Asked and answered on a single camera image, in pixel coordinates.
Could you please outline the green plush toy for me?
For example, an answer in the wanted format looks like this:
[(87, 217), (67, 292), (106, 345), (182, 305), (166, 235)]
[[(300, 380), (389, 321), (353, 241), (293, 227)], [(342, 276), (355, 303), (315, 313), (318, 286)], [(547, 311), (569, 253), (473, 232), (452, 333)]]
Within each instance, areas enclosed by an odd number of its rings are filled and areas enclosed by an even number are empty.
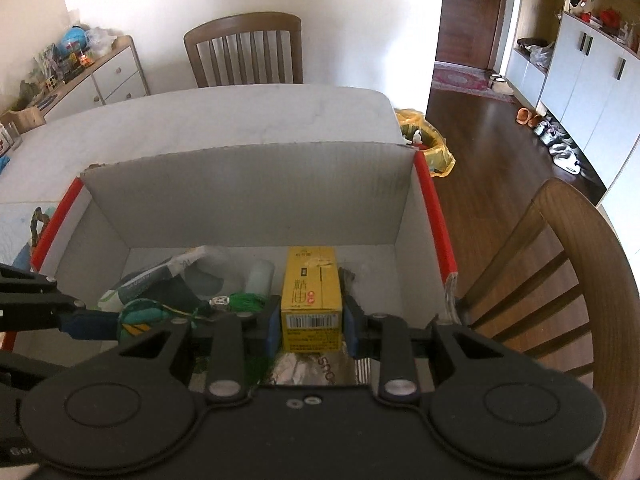
[[(199, 306), (194, 315), (199, 321), (211, 320), (218, 313), (262, 313), (266, 305), (267, 297), (253, 294), (252, 292), (232, 292), (232, 294), (219, 295)], [(245, 375), (250, 385), (259, 384), (267, 373), (269, 359), (262, 356), (247, 356), (245, 358)]]

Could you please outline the colourful fabric pouch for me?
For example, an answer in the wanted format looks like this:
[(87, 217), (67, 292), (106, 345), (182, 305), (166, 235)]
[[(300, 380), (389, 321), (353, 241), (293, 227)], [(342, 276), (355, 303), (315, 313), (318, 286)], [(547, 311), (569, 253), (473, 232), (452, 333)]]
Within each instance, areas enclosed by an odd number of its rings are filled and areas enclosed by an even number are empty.
[(146, 298), (132, 300), (118, 315), (117, 340), (122, 342), (142, 335), (171, 318), (172, 313), (158, 301)]

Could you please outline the silver snack packet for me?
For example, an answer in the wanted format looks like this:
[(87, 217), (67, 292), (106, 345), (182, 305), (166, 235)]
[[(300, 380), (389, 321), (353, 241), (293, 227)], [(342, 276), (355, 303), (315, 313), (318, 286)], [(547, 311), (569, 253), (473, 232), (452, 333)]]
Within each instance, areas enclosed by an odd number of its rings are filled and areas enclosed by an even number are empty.
[(355, 365), (341, 352), (292, 353), (277, 356), (266, 382), (278, 386), (353, 386)]

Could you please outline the small yellow box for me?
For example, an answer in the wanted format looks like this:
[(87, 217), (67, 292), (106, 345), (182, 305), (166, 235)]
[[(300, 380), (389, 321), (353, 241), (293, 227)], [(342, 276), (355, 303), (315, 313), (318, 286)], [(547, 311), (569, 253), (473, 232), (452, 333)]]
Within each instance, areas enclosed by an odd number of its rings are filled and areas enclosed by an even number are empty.
[(288, 248), (280, 315), (285, 351), (341, 350), (343, 299), (333, 247)]

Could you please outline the light green correction tape dispenser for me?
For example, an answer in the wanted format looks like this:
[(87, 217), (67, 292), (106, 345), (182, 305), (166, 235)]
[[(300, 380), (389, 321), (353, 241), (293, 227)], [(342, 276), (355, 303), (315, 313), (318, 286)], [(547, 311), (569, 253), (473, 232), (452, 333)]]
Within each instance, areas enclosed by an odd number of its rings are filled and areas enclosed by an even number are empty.
[(244, 292), (262, 298), (268, 298), (274, 274), (274, 264), (268, 260), (257, 260), (248, 271)]

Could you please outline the round patterned table mat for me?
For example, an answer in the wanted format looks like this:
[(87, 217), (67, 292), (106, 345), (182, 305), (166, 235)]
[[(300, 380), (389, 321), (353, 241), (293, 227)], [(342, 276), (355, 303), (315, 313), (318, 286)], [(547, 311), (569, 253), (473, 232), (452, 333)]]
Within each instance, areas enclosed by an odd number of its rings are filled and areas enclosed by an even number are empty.
[(57, 202), (5, 203), (0, 207), (1, 262), (11, 264), (30, 240), (30, 222), (37, 207), (54, 211)]

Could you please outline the red and white cardboard box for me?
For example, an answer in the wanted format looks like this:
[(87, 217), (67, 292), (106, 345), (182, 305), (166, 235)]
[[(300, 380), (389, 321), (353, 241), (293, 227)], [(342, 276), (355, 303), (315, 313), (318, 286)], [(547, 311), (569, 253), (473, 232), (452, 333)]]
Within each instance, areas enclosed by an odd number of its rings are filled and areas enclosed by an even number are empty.
[(79, 180), (41, 270), (89, 307), (124, 275), (198, 246), (219, 248), (239, 274), (271, 261), (280, 292), (288, 248), (310, 245), (335, 249), (364, 312), (416, 328), (449, 318), (433, 182), (412, 148), (208, 148), (91, 168)]

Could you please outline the near wooden chair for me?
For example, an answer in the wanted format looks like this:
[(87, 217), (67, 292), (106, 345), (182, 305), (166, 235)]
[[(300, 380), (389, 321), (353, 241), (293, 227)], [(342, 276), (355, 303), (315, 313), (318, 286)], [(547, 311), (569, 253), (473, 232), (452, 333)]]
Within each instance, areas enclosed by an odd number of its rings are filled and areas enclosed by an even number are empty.
[(456, 308), (472, 330), (600, 396), (606, 422), (590, 465), (602, 479), (623, 478), (639, 435), (639, 292), (590, 200), (544, 182)]

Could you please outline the wooden chair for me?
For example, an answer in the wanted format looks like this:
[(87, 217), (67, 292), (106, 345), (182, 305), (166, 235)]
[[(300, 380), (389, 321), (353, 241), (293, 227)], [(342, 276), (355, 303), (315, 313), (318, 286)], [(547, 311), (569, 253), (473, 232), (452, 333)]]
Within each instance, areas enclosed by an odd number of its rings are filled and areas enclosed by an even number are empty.
[(302, 84), (303, 22), (284, 12), (217, 18), (183, 36), (200, 88), (236, 84)]
[(472, 330), (600, 396), (606, 422), (590, 465), (602, 479), (623, 478), (639, 435), (639, 292), (590, 200), (544, 182), (456, 308)]

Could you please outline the yellow bagged trash bin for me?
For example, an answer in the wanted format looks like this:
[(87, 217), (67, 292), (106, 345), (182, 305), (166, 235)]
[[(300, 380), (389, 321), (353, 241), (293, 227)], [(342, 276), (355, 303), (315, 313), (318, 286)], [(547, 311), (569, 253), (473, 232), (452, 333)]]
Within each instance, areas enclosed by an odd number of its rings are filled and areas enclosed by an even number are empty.
[(395, 114), (402, 136), (422, 153), (431, 176), (448, 177), (456, 159), (442, 134), (417, 110), (396, 108)]

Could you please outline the white drawer sideboard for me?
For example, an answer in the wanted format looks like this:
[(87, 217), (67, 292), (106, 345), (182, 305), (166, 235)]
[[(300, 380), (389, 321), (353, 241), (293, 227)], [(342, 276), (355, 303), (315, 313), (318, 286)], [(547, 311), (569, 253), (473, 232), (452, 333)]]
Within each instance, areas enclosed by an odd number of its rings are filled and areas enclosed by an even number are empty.
[(18, 116), (26, 122), (26, 129), (32, 129), (86, 110), (149, 94), (134, 40), (130, 36), (118, 36), (109, 54), (38, 99), (35, 105), (21, 110)]

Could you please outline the blue globe toy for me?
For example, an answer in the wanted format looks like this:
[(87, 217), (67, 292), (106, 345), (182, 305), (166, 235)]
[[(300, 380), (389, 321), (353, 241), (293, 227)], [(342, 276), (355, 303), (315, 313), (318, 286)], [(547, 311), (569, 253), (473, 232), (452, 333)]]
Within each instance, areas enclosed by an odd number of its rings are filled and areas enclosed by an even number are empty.
[(88, 41), (85, 29), (80, 26), (71, 27), (58, 42), (58, 52), (66, 58), (73, 52), (85, 50)]

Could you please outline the far wooden chair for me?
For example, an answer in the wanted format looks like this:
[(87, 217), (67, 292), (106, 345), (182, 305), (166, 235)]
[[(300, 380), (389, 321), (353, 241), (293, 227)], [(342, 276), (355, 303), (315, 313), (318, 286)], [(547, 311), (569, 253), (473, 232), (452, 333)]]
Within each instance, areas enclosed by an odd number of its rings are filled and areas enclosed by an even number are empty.
[(200, 88), (236, 84), (302, 84), (303, 22), (284, 12), (217, 18), (183, 36)]

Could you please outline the red patterned door rug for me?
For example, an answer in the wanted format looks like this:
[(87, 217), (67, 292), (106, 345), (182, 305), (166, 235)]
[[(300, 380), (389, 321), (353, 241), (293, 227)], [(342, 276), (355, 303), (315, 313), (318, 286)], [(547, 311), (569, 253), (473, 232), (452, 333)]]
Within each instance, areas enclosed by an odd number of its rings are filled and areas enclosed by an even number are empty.
[(506, 78), (492, 70), (482, 70), (458, 64), (436, 62), (432, 89), (506, 103), (514, 102), (514, 92)]

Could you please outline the brown entrance door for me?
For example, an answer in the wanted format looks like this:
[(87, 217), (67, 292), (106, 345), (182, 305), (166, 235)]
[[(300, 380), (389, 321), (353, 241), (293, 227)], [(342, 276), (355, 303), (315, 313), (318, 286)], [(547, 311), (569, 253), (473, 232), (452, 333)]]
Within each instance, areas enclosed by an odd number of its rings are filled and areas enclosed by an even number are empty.
[(496, 59), (506, 0), (442, 0), (436, 61), (486, 70)]

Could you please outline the white wall cabinet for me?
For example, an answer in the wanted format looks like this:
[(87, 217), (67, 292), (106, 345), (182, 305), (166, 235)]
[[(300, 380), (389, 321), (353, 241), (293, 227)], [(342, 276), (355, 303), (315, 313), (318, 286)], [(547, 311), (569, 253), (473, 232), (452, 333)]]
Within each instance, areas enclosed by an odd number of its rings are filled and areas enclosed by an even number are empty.
[(639, 145), (639, 0), (515, 0), (506, 80), (565, 132), (602, 204)]

